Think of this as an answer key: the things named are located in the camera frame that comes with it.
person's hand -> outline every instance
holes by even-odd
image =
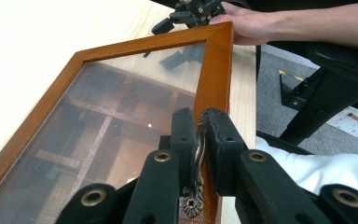
[[[222,3],[227,14],[210,20],[210,24],[224,21],[234,23],[234,44],[262,45],[271,41],[269,36],[269,18],[267,13],[256,12],[229,3]]]

black chair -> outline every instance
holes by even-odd
[[[298,113],[279,138],[296,146],[337,113],[358,103],[358,49],[305,45],[308,58],[320,68],[291,90],[282,81],[282,104]]]

chair leg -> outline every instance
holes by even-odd
[[[337,113],[358,102],[358,84],[330,70],[320,68],[317,72],[321,73],[321,77],[314,93],[280,136],[280,139],[295,146]]]

wooden table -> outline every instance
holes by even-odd
[[[0,149],[74,52],[151,36],[170,12],[145,0],[0,1]],[[229,113],[255,147],[255,48],[233,54]]]

gray carpet floor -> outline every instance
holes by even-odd
[[[301,63],[262,52],[257,80],[256,128],[258,131],[277,137],[286,129],[286,125],[296,114],[295,110],[281,105],[280,69],[285,73],[300,77],[307,77],[316,70]],[[358,154],[358,137],[325,124],[299,146],[317,155],[346,152]]]

